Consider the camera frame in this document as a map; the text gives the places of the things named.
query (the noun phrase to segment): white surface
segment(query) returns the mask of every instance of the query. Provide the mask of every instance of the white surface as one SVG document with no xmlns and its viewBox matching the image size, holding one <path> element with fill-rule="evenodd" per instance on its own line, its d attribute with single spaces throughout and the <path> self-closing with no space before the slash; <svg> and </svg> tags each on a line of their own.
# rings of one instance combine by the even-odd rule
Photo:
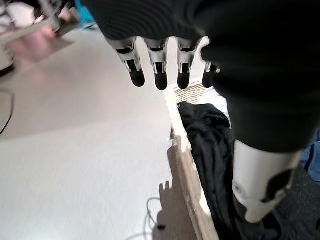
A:
<svg viewBox="0 0 320 240">
<path fill-rule="evenodd" d="M 42 29 L 12 47 L 16 70 L 0 78 L 0 87 L 16 97 L 0 137 L 0 239 L 125 240 L 141 234 L 147 200 L 159 197 L 159 184 L 172 184 L 170 120 L 142 39 L 142 88 L 133 86 L 100 32 L 76 30 L 53 39 Z M 172 83 L 178 74 L 174 39 L 168 48 Z M 203 74 L 199 58 L 194 78 Z M 0 95 L 0 128 L 9 107 Z M 173 208 L 184 205 L 172 201 Z M 150 208 L 157 219 L 160 203 Z M 188 237 L 158 232 L 128 239 L 195 239 L 188 214 L 175 215 L 182 218 L 174 224 L 187 231 L 168 229 L 189 231 Z"/>
</svg>

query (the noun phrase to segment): black cloth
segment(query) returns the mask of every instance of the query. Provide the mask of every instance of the black cloth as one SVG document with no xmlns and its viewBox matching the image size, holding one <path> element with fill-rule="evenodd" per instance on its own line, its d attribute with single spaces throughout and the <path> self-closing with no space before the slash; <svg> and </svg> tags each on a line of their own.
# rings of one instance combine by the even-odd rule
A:
<svg viewBox="0 0 320 240">
<path fill-rule="evenodd" d="M 220 240 L 320 239 L 320 187 L 302 166 L 288 197 L 272 213 L 257 224 L 244 222 L 232 200 L 233 139 L 228 118 L 211 104 L 181 102 L 179 112 Z"/>
</svg>

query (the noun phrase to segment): blue object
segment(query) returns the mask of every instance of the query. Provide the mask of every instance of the blue object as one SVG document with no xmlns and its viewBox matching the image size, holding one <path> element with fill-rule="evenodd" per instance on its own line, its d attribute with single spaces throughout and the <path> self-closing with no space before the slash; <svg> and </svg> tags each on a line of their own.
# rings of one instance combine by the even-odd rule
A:
<svg viewBox="0 0 320 240">
<path fill-rule="evenodd" d="M 317 129 L 308 146 L 304 149 L 300 161 L 310 177 L 320 185 L 320 130 Z"/>
<path fill-rule="evenodd" d="M 81 0 L 75 0 L 75 8 L 79 14 L 79 20 L 82 28 L 86 28 L 88 24 L 94 24 L 96 21 Z"/>
</svg>

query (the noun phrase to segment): robotic hand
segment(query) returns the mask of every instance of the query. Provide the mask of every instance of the robotic hand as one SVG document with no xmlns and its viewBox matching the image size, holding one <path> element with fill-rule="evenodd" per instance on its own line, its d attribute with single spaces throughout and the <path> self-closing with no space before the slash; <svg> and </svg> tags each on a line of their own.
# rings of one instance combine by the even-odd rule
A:
<svg viewBox="0 0 320 240">
<path fill-rule="evenodd" d="M 87 0 L 134 85 L 145 83 L 143 37 L 156 86 L 167 87 L 166 46 L 177 37 L 178 85 L 185 89 L 199 39 L 203 85 L 227 99 L 236 139 L 234 205 L 261 221 L 291 187 L 304 146 L 320 122 L 319 3 L 314 0 Z"/>
</svg>

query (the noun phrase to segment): woven basket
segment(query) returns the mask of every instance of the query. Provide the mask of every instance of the woven basket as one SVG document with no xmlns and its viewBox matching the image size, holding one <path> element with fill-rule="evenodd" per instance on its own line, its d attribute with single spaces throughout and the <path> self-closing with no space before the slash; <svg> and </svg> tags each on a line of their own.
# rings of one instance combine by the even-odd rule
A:
<svg viewBox="0 0 320 240">
<path fill-rule="evenodd" d="M 226 100 L 213 88 L 204 88 L 200 81 L 191 83 L 184 90 L 176 85 L 169 86 L 165 99 L 172 124 L 171 137 L 175 145 L 178 175 L 197 239 L 219 240 L 178 107 L 180 102 L 214 104 L 228 116 Z"/>
</svg>

